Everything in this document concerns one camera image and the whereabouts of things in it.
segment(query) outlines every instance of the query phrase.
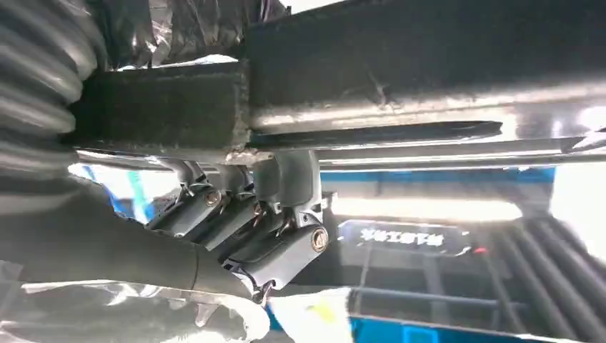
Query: hex bolt head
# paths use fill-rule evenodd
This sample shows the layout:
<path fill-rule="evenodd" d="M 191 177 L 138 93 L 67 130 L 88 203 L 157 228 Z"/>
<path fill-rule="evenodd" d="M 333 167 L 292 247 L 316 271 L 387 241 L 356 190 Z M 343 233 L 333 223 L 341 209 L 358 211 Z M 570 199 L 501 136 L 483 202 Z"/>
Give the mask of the hex bolt head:
<path fill-rule="evenodd" d="M 312 248 L 316 252 L 323 252 L 328 245 L 328 232 L 325 228 L 316 229 L 312 234 Z"/>
<path fill-rule="evenodd" d="M 218 191 L 211 191 L 206 195 L 205 199 L 208 206 L 213 206 L 221 200 L 221 194 Z"/>

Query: fluorescent light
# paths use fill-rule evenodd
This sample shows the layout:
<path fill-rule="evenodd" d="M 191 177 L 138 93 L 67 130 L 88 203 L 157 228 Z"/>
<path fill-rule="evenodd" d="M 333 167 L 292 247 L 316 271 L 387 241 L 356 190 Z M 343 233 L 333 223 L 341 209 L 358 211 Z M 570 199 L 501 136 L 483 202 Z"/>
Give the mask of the fluorescent light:
<path fill-rule="evenodd" d="M 332 211 L 355 217 L 394 217 L 461 222 L 498 222 L 520 218 L 514 204 L 497 200 L 428 198 L 364 199 L 339 198 Z"/>

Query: metal rod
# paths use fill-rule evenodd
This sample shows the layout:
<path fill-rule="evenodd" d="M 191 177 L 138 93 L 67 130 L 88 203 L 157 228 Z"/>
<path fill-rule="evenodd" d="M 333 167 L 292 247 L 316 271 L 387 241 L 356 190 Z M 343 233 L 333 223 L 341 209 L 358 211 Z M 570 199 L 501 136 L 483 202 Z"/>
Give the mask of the metal rod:
<path fill-rule="evenodd" d="M 592 341 L 604 342 L 606 329 L 587 301 L 579 295 L 570 281 L 545 254 L 532 235 L 526 232 L 521 223 L 515 225 L 514 232 L 522 246 L 525 247 L 525 256 L 534 264 L 534 269 L 557 295 L 562 307 L 570 315 L 570 319 Z"/>
<path fill-rule="evenodd" d="M 527 333 L 528 331 L 526 330 L 525 325 L 520 320 L 520 316 L 518 316 L 515 309 L 511 305 L 512 300 L 509 296 L 509 293 L 507 292 L 507 289 L 505 289 L 505 286 L 501 281 L 500 273 L 495 267 L 495 265 L 492 263 L 492 256 L 490 255 L 494 254 L 495 252 L 492 248 L 492 245 L 490 244 L 488 239 L 484 237 L 484 234 L 476 233 L 475 236 L 482 246 L 489 247 L 488 252 L 480 254 L 480 259 L 484 262 L 484 265 L 488 270 L 492 286 L 494 287 L 499 299 L 500 309 L 507 318 L 507 321 L 511 324 L 511 329 L 513 332 L 517 334 Z"/>
<path fill-rule="evenodd" d="M 558 154 L 563 146 L 572 146 L 578 138 L 536 139 L 528 141 L 497 141 L 473 143 L 471 141 L 422 142 L 412 144 L 365 144 L 357 149 L 318 149 L 316 155 L 320 164 L 370 164 L 386 159 L 392 162 L 449 161 L 453 159 L 486 159 L 490 157 L 508 158 L 513 156 L 531 157 L 541 154 Z"/>
<path fill-rule="evenodd" d="M 430 293 L 437 295 L 444 294 L 442 278 L 439 275 L 439 266 L 435 257 L 426 257 L 423 259 L 423 275 L 425 275 L 425 280 Z M 432 301 L 431 307 L 432 321 L 434 323 L 444 325 L 450 323 L 450 315 L 446 302 Z"/>
<path fill-rule="evenodd" d="M 574 81 L 606 71 L 604 16 L 591 1 L 353 0 L 253 26 L 252 128 L 537 124 L 551 111 L 528 106 L 606 95 L 604 80 Z"/>
<path fill-rule="evenodd" d="M 603 163 L 604 154 L 586 155 L 541 155 L 518 156 L 507 159 L 488 159 L 477 161 L 426 161 L 426 162 L 398 162 L 379 164 L 333 164 L 321 165 L 323 172 L 403 172 L 415 170 L 460 170 L 460 169 L 499 169 L 511 166 L 557 166 L 562 164 Z"/>
<path fill-rule="evenodd" d="M 472 305 L 478 307 L 497 307 L 499 302 L 492 299 L 478 299 L 467 297 L 453 297 L 450 295 L 428 294 L 408 291 L 397 291 L 393 289 L 379 289 L 373 287 L 356 287 L 354 290 L 364 294 L 387 295 L 390 297 L 399 297 L 406 299 L 427 300 L 430 302 L 447 302 L 449 304 Z M 511 302 L 511 305 L 518 310 L 525 309 L 526 305 L 519 302 Z"/>
<path fill-rule="evenodd" d="M 550 297 L 541 280 L 532 271 L 532 267 L 516 244 L 505 233 L 501 236 L 499 242 L 502 243 L 500 246 L 508 257 L 508 261 L 514 265 L 522 283 L 530 293 L 530 299 L 540 310 L 541 317 L 545 319 L 552 332 L 559 338 L 577 339 L 574 329 Z"/>
<path fill-rule="evenodd" d="M 360 273 L 360 282 L 359 282 L 359 288 L 360 289 L 367 289 L 365 288 L 365 284 L 366 284 L 366 276 L 368 275 L 368 270 L 370 268 L 370 259 L 372 258 L 372 244 L 368 244 L 367 248 L 366 248 L 366 254 L 364 255 L 364 265 L 362 266 L 362 272 Z M 362 293 L 360 292 L 355 300 L 354 303 L 354 309 L 356 313 L 362 313 Z"/>
<path fill-rule="evenodd" d="M 177 174 L 177 179 L 181 184 L 189 186 L 194 183 L 197 176 L 190 166 L 181 159 L 158 159 L 158 162 L 167 169 L 171 169 Z"/>
<path fill-rule="evenodd" d="M 490 320 L 490 329 L 498 331 L 501 328 L 501 311 L 495 309 L 492 311 L 492 318 Z"/>

